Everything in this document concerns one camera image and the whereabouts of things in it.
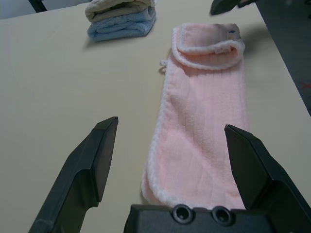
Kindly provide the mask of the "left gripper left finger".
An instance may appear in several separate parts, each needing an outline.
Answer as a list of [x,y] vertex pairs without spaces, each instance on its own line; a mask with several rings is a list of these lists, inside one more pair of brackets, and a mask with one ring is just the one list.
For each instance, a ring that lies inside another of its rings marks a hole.
[[86,212],[98,207],[107,182],[118,117],[95,125],[59,172],[31,228],[31,233],[78,233]]

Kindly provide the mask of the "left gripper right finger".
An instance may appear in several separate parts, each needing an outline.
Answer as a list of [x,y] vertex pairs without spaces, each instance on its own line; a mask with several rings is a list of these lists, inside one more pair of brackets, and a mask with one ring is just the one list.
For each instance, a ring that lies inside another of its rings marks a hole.
[[231,171],[248,211],[264,213],[276,233],[309,233],[311,208],[261,140],[225,126]]

